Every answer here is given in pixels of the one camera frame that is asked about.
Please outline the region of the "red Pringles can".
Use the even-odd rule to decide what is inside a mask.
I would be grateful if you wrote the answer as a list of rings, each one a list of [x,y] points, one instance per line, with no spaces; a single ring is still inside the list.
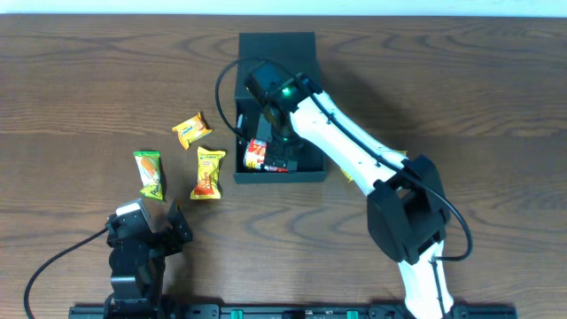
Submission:
[[[268,143],[266,141],[253,138],[245,148],[244,165],[246,168],[264,170],[272,173],[287,173],[288,169],[284,164],[278,166],[268,163]]]

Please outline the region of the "green wafer snack packet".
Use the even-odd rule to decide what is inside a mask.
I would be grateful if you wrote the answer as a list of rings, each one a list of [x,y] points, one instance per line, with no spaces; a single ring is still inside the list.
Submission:
[[[143,184],[140,193],[146,198],[163,201],[160,152],[137,151],[133,155]]]

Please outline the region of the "yellow-orange biscuit packet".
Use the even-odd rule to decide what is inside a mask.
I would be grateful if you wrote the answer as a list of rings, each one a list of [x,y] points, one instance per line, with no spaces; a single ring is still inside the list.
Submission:
[[[172,131],[177,134],[178,140],[185,150],[188,150],[192,143],[213,132],[207,126],[201,113],[174,126]]]

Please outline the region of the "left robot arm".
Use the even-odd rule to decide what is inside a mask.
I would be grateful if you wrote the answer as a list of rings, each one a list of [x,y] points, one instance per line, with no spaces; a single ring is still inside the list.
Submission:
[[[104,318],[171,318],[175,306],[162,296],[166,257],[183,250],[192,231],[175,200],[167,213],[169,225],[154,232],[138,198],[119,206],[108,217],[106,243],[113,293],[103,306]]]

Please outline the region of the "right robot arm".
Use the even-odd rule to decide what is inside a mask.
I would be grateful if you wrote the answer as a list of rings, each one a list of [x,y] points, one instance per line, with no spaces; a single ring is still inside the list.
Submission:
[[[367,200],[371,238],[398,264],[409,313],[446,317],[454,304],[442,265],[451,214],[432,162],[378,142],[305,74],[263,61],[244,86],[267,111],[277,111],[276,124],[318,147],[353,178]]]

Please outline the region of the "yellow-red snack packet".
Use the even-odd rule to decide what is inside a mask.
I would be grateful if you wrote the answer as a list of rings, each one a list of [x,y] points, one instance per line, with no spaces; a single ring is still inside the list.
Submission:
[[[190,193],[191,199],[221,198],[219,173],[221,160],[225,155],[225,151],[210,151],[204,147],[198,147],[198,179]]]

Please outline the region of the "dark green open gift box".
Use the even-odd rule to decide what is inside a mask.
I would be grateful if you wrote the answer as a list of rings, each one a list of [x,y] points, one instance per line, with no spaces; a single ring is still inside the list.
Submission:
[[[268,58],[283,65],[287,70],[307,75],[314,82],[320,81],[320,68],[316,58],[315,34],[298,33],[242,33],[238,37],[238,56],[240,58]],[[237,85],[234,93],[237,120],[245,116],[245,130],[240,134],[252,140],[256,137],[259,117],[263,113],[260,105],[245,88],[245,77],[259,64],[259,61],[241,62],[237,67]],[[264,170],[246,168],[244,165],[247,142],[236,142],[235,182],[250,183],[319,183],[326,177],[325,154],[305,139],[288,132],[273,131],[280,137],[291,140],[299,150],[299,165],[296,172],[272,173]]]

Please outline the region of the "yellow Apollo cake packet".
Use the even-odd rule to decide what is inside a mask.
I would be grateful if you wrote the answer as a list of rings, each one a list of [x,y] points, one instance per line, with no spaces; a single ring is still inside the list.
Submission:
[[[404,150],[404,151],[402,151],[402,150],[392,150],[392,152],[400,153],[400,154],[402,154],[403,156],[407,156],[407,153],[408,153],[408,151],[405,151],[405,150]],[[342,174],[343,174],[343,175],[345,176],[345,178],[347,179],[347,181],[348,181],[349,183],[351,183],[351,182],[353,181],[353,178],[351,177],[351,175],[349,175],[343,168],[340,168],[340,169],[341,169]]]

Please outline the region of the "black mounting rail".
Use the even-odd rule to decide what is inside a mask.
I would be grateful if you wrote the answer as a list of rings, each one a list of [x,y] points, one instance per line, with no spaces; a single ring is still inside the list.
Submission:
[[[402,305],[367,307],[220,307],[214,304],[188,305],[169,315],[177,319],[403,319],[412,315]],[[447,318],[517,319],[512,307],[454,306]]]

